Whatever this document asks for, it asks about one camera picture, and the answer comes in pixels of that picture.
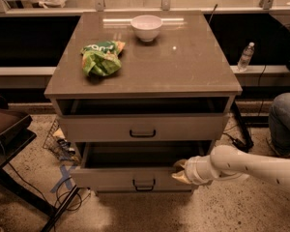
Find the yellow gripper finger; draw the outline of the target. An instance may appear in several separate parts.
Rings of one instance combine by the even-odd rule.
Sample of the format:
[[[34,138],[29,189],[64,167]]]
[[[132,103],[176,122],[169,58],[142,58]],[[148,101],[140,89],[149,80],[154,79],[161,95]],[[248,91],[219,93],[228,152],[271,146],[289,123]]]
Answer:
[[[179,159],[173,164],[173,166],[176,168],[185,168],[186,163],[187,163],[186,159]]]
[[[173,179],[181,183],[186,184],[188,182],[188,179],[183,171],[172,173],[171,176]]]

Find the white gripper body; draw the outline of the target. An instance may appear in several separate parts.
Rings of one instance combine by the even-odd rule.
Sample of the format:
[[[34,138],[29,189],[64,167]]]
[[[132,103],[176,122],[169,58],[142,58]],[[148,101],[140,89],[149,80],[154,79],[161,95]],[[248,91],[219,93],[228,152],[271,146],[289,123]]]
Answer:
[[[213,168],[209,156],[196,156],[188,159],[185,163],[184,173],[194,185],[206,184],[217,176],[217,171]]]

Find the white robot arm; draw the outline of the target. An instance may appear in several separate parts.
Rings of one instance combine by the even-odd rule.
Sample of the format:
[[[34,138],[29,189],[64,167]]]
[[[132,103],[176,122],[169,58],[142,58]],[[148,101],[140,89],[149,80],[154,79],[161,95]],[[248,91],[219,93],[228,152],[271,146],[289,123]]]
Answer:
[[[255,177],[290,193],[290,159],[244,153],[228,145],[216,146],[209,155],[180,159],[173,179],[188,185]]]

